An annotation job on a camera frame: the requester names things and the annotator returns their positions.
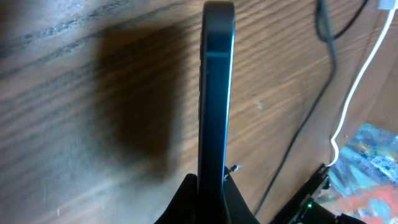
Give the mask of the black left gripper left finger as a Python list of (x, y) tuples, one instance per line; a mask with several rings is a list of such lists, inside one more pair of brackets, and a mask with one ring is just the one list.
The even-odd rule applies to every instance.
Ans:
[(187, 174), (155, 224), (192, 224), (197, 205), (197, 176)]

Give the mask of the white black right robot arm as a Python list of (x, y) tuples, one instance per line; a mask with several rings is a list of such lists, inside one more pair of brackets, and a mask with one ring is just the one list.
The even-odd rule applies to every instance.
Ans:
[(322, 164), (270, 224), (365, 224), (344, 213), (335, 215), (315, 201), (314, 196), (330, 187), (329, 169)]

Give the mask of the black smartphone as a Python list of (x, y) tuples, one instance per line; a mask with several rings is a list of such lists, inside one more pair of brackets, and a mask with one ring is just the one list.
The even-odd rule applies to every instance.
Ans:
[(231, 1), (203, 5), (200, 46), (198, 223), (224, 223), (223, 181), (235, 40)]

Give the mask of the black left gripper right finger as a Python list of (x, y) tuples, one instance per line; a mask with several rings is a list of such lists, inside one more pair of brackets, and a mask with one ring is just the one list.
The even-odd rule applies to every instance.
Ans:
[(253, 213), (248, 208), (231, 174), (241, 168), (241, 165), (233, 165), (224, 168), (223, 196), (227, 215), (227, 223), (230, 224), (259, 224)]

